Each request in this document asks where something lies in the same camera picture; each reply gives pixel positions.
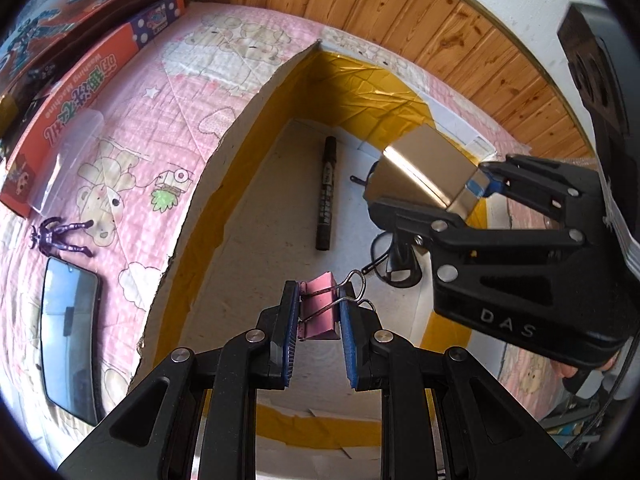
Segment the person's right hand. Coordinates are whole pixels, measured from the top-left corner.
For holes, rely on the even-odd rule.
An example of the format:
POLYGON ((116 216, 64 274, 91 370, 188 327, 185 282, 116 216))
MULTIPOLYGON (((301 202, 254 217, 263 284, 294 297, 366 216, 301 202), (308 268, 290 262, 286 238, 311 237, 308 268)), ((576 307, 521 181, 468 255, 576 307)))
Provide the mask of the person's right hand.
POLYGON ((604 374, 616 363, 617 354, 596 370, 578 370, 574 366, 551 361, 552 370, 562 379, 565 390, 582 399, 591 398, 600 388, 604 374))

